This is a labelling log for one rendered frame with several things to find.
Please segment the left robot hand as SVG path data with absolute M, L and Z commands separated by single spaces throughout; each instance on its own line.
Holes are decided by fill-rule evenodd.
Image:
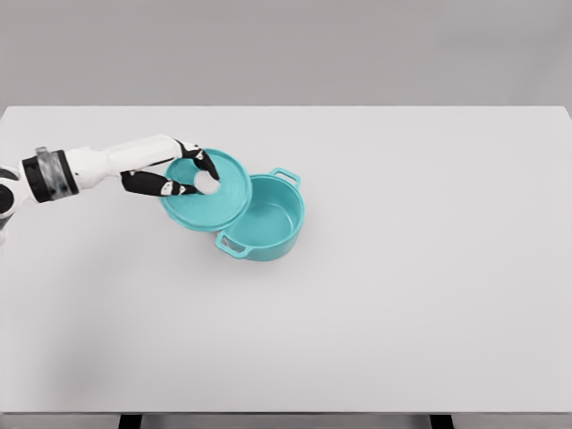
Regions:
M 174 159 L 190 159 L 200 171 L 208 172 L 215 181 L 220 180 L 215 164 L 203 148 L 165 135 L 110 147 L 105 153 L 110 165 L 119 173 L 123 188 L 133 194 L 163 198 L 199 193 L 192 184 L 179 183 L 146 171 L 148 167 Z

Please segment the teal pot lid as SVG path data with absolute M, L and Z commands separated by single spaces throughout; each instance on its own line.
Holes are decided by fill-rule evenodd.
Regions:
M 220 176 L 212 195 L 189 194 L 161 198 L 164 211 L 179 225 L 193 231 L 220 231 L 243 215 L 252 198 L 252 183 L 246 169 L 234 157 L 209 148 Z

